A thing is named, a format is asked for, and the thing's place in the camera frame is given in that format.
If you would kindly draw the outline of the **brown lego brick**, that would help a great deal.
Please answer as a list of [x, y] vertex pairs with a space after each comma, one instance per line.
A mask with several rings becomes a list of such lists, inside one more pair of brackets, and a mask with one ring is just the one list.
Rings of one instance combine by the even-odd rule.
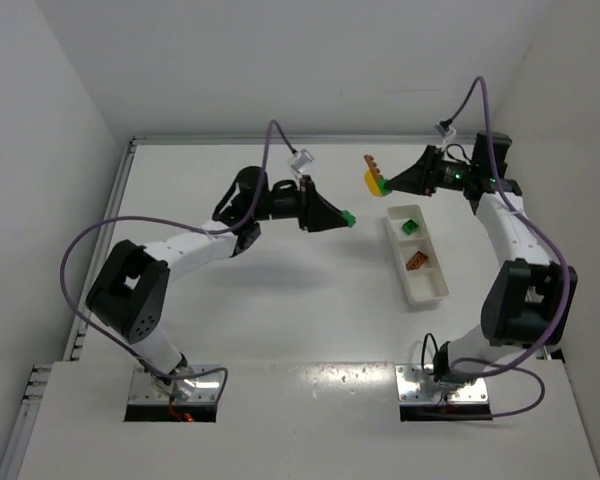
[[376, 181], [379, 182], [380, 180], [383, 179], [383, 175], [376, 163], [375, 158], [370, 155], [370, 154], [365, 154], [364, 155], [364, 161], [367, 165], [368, 168], [368, 172], [371, 175], [371, 177]]
[[407, 271], [416, 271], [428, 266], [429, 257], [418, 250], [405, 264]]

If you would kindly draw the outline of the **yellow lego brick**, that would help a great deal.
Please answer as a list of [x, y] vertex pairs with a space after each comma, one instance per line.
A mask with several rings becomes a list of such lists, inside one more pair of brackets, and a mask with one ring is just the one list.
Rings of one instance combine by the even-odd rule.
[[374, 174], [371, 170], [367, 170], [364, 174], [364, 181], [369, 192], [375, 197], [384, 197], [387, 195], [384, 188], [386, 179], [381, 175]]

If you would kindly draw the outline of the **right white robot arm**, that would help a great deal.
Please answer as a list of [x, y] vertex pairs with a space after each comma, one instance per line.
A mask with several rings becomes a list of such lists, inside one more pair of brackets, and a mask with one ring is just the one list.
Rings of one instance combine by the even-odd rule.
[[526, 215], [518, 182], [506, 178], [511, 145], [506, 134], [481, 131], [467, 162], [448, 161], [443, 149], [429, 145], [414, 165], [377, 182], [382, 193], [462, 193], [500, 265], [479, 324], [435, 354], [433, 378], [440, 383], [468, 383], [513, 370], [542, 347], [558, 344], [566, 326], [578, 276]]

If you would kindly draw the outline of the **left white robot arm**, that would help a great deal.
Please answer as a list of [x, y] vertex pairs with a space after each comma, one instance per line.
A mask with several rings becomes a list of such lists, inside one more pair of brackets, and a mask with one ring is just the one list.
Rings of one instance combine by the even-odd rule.
[[195, 269], [246, 252], [259, 238], [262, 222], [285, 219], [297, 220], [309, 233], [350, 228], [356, 222], [320, 195], [308, 174], [270, 185], [263, 168], [245, 167], [199, 231], [145, 244], [115, 244], [86, 306], [123, 339], [158, 383], [168, 386], [174, 377], [192, 371], [160, 325], [168, 286]]

